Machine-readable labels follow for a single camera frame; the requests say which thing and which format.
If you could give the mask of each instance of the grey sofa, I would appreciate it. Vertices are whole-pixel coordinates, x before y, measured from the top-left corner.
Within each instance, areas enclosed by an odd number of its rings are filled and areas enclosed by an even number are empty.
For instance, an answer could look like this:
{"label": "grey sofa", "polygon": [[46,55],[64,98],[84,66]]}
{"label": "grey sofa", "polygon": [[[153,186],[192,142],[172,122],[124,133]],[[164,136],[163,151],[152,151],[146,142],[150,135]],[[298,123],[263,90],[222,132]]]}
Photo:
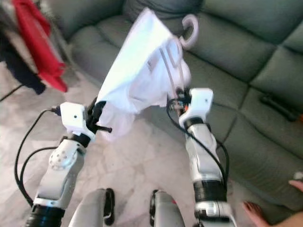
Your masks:
{"label": "grey sofa", "polygon": [[[198,16],[199,39],[184,58],[192,86],[214,91],[208,119],[229,151],[232,179],[282,210],[269,217],[272,223],[302,210],[303,194],[287,182],[303,172],[303,123],[289,122],[259,98],[270,93],[303,113],[303,1],[41,1],[70,59],[98,87],[146,6],[176,35],[186,14]],[[163,109],[143,114],[177,140],[183,137]]]}

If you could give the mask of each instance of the white fabric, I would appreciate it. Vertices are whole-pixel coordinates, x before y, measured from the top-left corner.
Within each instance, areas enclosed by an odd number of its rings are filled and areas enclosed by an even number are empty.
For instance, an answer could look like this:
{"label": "white fabric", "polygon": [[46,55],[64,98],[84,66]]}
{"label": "white fabric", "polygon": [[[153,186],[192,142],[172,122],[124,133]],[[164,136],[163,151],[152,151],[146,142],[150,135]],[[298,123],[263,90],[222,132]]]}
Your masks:
{"label": "white fabric", "polygon": [[165,106],[167,95],[173,97],[175,89],[189,81],[190,72],[179,40],[154,12],[145,8],[131,28],[97,98],[97,103],[107,102],[98,124],[113,128],[111,134],[103,132],[103,136],[113,140],[126,134],[136,114],[151,105]]}

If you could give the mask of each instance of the red clothing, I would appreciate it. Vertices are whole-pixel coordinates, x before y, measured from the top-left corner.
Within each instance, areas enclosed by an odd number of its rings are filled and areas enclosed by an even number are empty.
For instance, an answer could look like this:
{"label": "red clothing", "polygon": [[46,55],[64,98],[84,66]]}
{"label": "red clothing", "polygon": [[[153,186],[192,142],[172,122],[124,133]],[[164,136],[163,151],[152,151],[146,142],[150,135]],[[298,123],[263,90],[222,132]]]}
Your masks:
{"label": "red clothing", "polygon": [[57,59],[49,43],[50,24],[31,0],[12,0],[21,35],[34,59],[40,78],[52,87],[66,92],[67,87],[60,76],[65,64]]}

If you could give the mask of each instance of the couch armrest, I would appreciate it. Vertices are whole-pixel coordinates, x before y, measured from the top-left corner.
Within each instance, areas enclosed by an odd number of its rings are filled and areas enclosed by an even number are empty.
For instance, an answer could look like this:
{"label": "couch armrest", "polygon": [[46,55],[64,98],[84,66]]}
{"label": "couch armrest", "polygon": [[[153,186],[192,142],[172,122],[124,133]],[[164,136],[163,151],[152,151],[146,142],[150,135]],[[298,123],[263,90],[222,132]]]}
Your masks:
{"label": "couch armrest", "polygon": [[78,29],[122,12],[124,0],[41,0],[44,15],[55,23],[65,39]]}

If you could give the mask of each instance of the tiled floor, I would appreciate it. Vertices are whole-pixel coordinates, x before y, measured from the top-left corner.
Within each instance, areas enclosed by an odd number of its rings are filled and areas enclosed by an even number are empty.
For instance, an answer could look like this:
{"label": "tiled floor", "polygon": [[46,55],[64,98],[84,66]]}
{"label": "tiled floor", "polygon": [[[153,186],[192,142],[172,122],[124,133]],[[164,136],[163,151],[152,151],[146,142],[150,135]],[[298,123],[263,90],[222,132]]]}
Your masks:
{"label": "tiled floor", "polygon": [[[19,144],[33,120],[43,109],[64,101],[88,104],[98,93],[98,89],[81,76],[69,73],[64,80],[69,86],[65,94],[48,88],[37,96],[34,91],[22,87],[0,103],[0,226],[23,226],[30,212],[15,183],[13,165]],[[5,64],[0,63],[0,96],[17,85]],[[57,145],[64,133],[59,117],[51,113],[43,116],[24,145],[19,167],[33,150]],[[44,151],[35,155],[26,168],[26,189],[32,197],[46,170],[49,153]],[[116,192],[116,227],[149,226],[149,197],[153,189],[163,189],[174,197],[187,227],[195,222],[193,188],[185,148],[143,118],[139,117],[131,132],[114,143],[107,143],[99,135],[96,142],[88,147],[85,165],[62,226],[68,226],[83,196],[106,187]],[[228,195],[238,224],[252,227],[239,199],[234,198],[234,187],[240,188],[230,182]]]}

